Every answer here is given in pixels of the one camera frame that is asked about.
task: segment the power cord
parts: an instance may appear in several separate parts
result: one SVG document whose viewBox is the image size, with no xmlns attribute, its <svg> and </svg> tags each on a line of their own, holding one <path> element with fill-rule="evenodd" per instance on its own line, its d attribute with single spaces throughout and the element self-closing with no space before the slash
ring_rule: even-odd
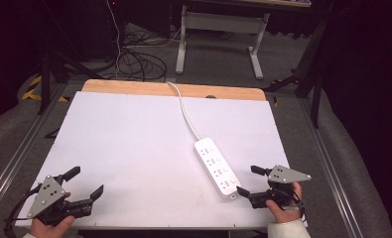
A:
<svg viewBox="0 0 392 238">
<path fill-rule="evenodd" d="M 115 72 L 115 78 L 118 78 L 118 72 L 119 72 L 119 58 L 121 56 L 121 48 L 119 46 L 119 29 L 118 26 L 116 25 L 116 20 L 115 20 L 115 16 L 114 13 L 112 12 L 111 6 L 109 5 L 109 0 L 106 0 L 106 5 L 108 5 L 108 9 L 109 12 L 111 13 L 112 16 L 112 21 L 114 23 L 115 29 L 117 30 L 117 38 L 116 38 L 116 45 L 117 45 L 117 49 L 118 49 L 118 55 L 117 55 L 117 59 L 115 61 L 115 65 L 116 65 L 116 72 Z"/>
<path fill-rule="evenodd" d="M 192 129 L 193 134 L 196 136 L 196 138 L 197 138 L 198 140 L 201 140 L 201 138 L 199 137 L 199 135 L 196 133 L 196 130 L 193 128 L 193 125 L 192 125 L 192 123 L 190 122 L 189 117 L 187 116 L 186 108 L 184 107 L 183 98 L 182 98 L 182 96 L 181 96 L 180 90 L 179 90 L 178 87 L 177 87 L 176 85 L 174 85 L 173 83 L 171 83 L 171 82 L 169 82 L 169 81 L 166 81 L 166 83 L 168 83 L 170 86 L 172 86 L 172 87 L 175 89 L 175 91 L 178 93 L 178 96 L 179 96 L 179 98 L 180 98 L 181 111 L 183 112 L 184 118 L 186 118 L 187 124 L 188 124 L 188 125 L 190 126 L 190 128 Z"/>
<path fill-rule="evenodd" d="M 13 231 L 13 222 L 16 220 L 27 220 L 28 218 L 15 218 L 16 214 L 19 212 L 19 209 L 25 203 L 25 201 L 29 198 L 29 196 L 38 193 L 41 189 L 42 184 L 39 183 L 35 188 L 32 190 L 28 190 L 23 195 L 22 199 L 16 204 L 13 210 L 10 212 L 10 216 L 5 220 L 6 225 L 4 227 L 4 235 L 8 238 L 16 238 L 16 233 Z"/>
<path fill-rule="evenodd" d="M 171 42 L 176 41 L 175 38 L 180 33 L 180 31 L 181 31 L 181 28 L 179 28 L 177 30 L 177 32 L 175 33 L 175 35 L 169 40 L 169 42 L 164 45 L 134 45 L 134 46 L 128 46 L 127 48 L 146 48 L 146 47 L 162 48 L 162 47 L 169 45 Z M 159 40 L 165 40 L 165 39 L 147 39 L 145 41 L 142 41 L 142 43 L 154 42 L 154 41 L 159 41 Z"/>
</svg>

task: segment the power strip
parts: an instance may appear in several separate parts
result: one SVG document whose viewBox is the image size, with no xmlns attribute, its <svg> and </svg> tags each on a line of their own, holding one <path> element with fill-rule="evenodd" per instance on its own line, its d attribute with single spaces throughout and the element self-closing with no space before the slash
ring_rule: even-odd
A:
<svg viewBox="0 0 392 238">
<path fill-rule="evenodd" d="M 220 197 L 235 199 L 236 187 L 241 183 L 214 142 L 210 138 L 201 139 L 195 143 L 195 150 Z"/>
</svg>

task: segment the hand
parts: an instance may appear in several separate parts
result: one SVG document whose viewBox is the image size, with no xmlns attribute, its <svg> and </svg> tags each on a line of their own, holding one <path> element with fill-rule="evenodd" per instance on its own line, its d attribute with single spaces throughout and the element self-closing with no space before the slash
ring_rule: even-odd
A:
<svg viewBox="0 0 392 238">
<path fill-rule="evenodd" d="M 69 197 L 70 193 L 67 192 L 65 197 Z M 62 238 L 63 235 L 69 230 L 74 222 L 74 216 L 68 216 L 56 227 L 52 225 L 45 225 L 38 218 L 32 220 L 31 235 L 37 238 Z"/>
<path fill-rule="evenodd" d="M 298 197 L 296 199 L 302 199 L 302 188 L 299 183 L 293 182 L 292 186 L 294 188 L 294 192 Z M 270 211 L 275 216 L 277 223 L 286 223 L 294 220 L 298 220 L 301 218 L 301 211 L 294 209 L 282 210 L 278 204 L 274 200 L 266 200 L 266 205 L 269 207 Z M 295 202 L 291 201 L 291 206 L 295 206 Z"/>
</svg>

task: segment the cable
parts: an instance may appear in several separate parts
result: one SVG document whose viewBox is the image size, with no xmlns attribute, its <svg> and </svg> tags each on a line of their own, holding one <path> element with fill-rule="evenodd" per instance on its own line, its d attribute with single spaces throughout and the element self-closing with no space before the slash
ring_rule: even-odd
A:
<svg viewBox="0 0 392 238">
<path fill-rule="evenodd" d="M 305 215 L 305 203 L 298 197 L 298 195 L 294 192 L 296 198 L 292 197 L 295 201 L 295 204 L 301 211 L 301 217 Z"/>
<path fill-rule="evenodd" d="M 145 42 L 149 39 L 154 39 L 154 38 L 158 38 L 159 36 L 157 36 L 154 33 L 149 33 L 149 32 L 145 32 L 145 31 L 134 31 L 134 32 L 130 32 L 126 37 L 125 37 L 125 45 L 132 45 L 135 46 L 139 43 Z"/>
<path fill-rule="evenodd" d="M 178 87 L 177 87 L 176 85 L 174 85 L 173 83 L 168 82 L 168 81 L 166 81 L 166 82 L 167 82 L 170 86 L 172 86 L 172 87 L 175 89 L 175 91 L 178 93 L 178 96 L 179 96 L 179 98 L 180 98 L 181 110 L 182 110 L 182 112 L 183 112 L 184 118 L 186 118 L 187 124 L 188 124 L 188 125 L 190 126 L 190 128 L 192 129 L 193 134 L 195 134 L 196 138 L 197 138 L 198 140 L 201 140 L 201 138 L 200 138 L 199 135 L 196 133 L 195 129 L 194 129 L 193 126 L 192 126 L 192 123 L 190 122 L 190 120 L 189 120 L 189 118 L 188 118 L 188 116 L 187 116 L 186 108 L 184 107 L 184 103 L 183 103 L 183 99 L 182 99 L 182 97 L 181 97 L 181 92 L 180 92 L 180 90 L 179 90 Z"/>
<path fill-rule="evenodd" d="M 125 66 L 128 66 L 129 69 L 122 68 L 121 64 L 119 65 L 118 68 L 119 71 L 121 72 L 121 75 L 124 75 L 128 79 L 141 78 L 143 79 L 143 81 L 145 81 L 145 80 L 159 79 L 163 77 L 164 78 L 163 81 L 166 80 L 167 65 L 161 59 L 152 55 L 137 53 L 127 48 L 124 48 L 124 52 L 121 54 L 121 57 L 124 62 L 123 64 Z M 153 70 L 160 71 L 160 72 L 158 75 L 148 77 L 147 75 Z"/>
<path fill-rule="evenodd" d="M 175 33 L 175 35 L 171 38 L 171 40 L 170 40 L 168 43 L 164 44 L 164 45 L 160 45 L 160 46 L 158 46 L 158 45 L 128 46 L 127 48 L 142 48 L 142 47 L 159 47 L 159 48 L 161 48 L 161 47 L 165 47 L 165 46 L 169 45 L 171 42 L 175 41 L 175 38 L 177 37 L 177 35 L 178 35 L 178 33 L 179 33 L 180 31 L 181 31 L 181 28 L 179 28 L 179 29 L 177 30 L 177 32 Z M 142 43 L 151 42 L 151 41 L 159 41 L 159 40 L 162 40 L 162 39 L 146 40 L 146 41 L 143 41 Z"/>
<path fill-rule="evenodd" d="M 105 70 L 111 68 L 114 65 L 115 65 L 115 60 L 113 60 L 113 61 L 109 62 L 107 65 L 104 65 L 104 66 L 101 66 L 101 67 L 90 68 L 90 70 L 92 70 L 94 72 L 102 72 L 102 71 L 105 71 Z M 76 70 L 74 68 L 66 67 L 66 70 L 71 72 L 72 74 L 76 74 L 76 75 L 82 74 L 81 71 Z"/>
<path fill-rule="evenodd" d="M 109 12 L 111 13 L 111 16 L 112 16 L 112 21 L 114 22 L 115 29 L 117 30 L 116 44 L 117 44 L 117 49 L 118 49 L 118 56 L 115 61 L 116 68 L 117 68 L 117 70 L 115 72 L 115 78 L 118 78 L 118 72 L 119 72 L 119 63 L 118 62 L 119 62 L 119 58 L 121 56 L 121 49 L 119 47 L 119 29 L 118 29 L 118 26 L 116 25 L 114 13 L 112 12 L 111 6 L 109 5 L 109 0 L 106 0 L 106 5 L 108 5 Z"/>
<path fill-rule="evenodd" d="M 6 219 L 6 225 L 4 227 L 4 235 L 9 238 L 16 238 L 16 233 L 13 231 L 13 221 L 16 220 L 27 220 L 28 218 L 15 218 L 16 213 L 19 211 L 19 209 L 22 207 L 23 203 L 29 198 L 29 196 L 38 193 L 38 191 L 41 189 L 42 184 L 39 183 L 35 188 L 32 190 L 28 190 L 25 192 L 23 197 L 20 199 L 20 201 L 15 205 L 13 210 L 10 212 L 9 217 Z"/>
</svg>

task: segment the white board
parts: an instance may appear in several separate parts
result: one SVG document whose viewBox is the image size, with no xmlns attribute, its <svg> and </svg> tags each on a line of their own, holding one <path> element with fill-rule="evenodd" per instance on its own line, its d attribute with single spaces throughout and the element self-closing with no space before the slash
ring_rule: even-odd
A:
<svg viewBox="0 0 392 238">
<path fill-rule="evenodd" d="M 267 101 L 183 100 L 197 133 L 215 142 L 243 188 L 268 188 L 266 178 L 251 173 L 253 165 L 289 166 Z M 73 225 L 81 228 L 267 227 L 274 220 L 268 209 L 253 209 L 241 196 L 219 197 L 196 157 L 195 141 L 178 97 L 78 92 L 37 182 L 80 166 L 81 173 L 63 184 L 70 201 L 88 198 L 104 184 L 92 215 Z M 30 197 L 19 217 L 32 202 Z"/>
</svg>

